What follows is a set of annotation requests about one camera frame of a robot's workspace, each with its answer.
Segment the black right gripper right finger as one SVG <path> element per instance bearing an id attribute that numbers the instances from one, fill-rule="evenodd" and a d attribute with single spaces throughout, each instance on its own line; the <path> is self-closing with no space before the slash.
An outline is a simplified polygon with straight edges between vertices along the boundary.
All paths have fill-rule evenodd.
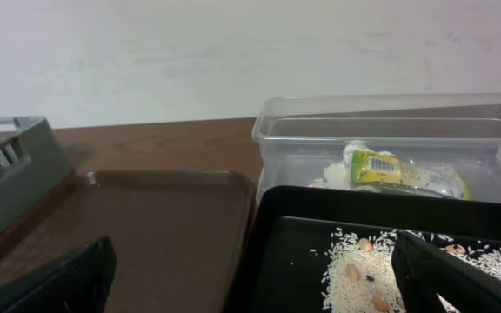
<path id="1" fill-rule="evenodd" d="M 444 312 L 444 298 L 461 312 L 501 312 L 501 281 L 410 232 L 397 234 L 391 257 L 405 309 Z"/>

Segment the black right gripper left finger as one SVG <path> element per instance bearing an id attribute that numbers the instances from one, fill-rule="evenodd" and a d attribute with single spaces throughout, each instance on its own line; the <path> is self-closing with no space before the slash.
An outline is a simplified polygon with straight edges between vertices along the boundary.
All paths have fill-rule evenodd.
<path id="1" fill-rule="evenodd" d="M 102 313 L 116 266 L 110 238 L 94 238 L 0 287 L 0 313 Z"/>

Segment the green yellow snack wrapper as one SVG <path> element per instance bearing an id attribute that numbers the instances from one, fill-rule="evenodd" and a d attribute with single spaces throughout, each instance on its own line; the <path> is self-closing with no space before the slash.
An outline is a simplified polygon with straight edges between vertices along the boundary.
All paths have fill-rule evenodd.
<path id="1" fill-rule="evenodd" d="M 351 181 L 381 190 L 457 200 L 473 199 L 466 178 L 451 166 L 424 167 L 377 152 L 353 152 Z"/>

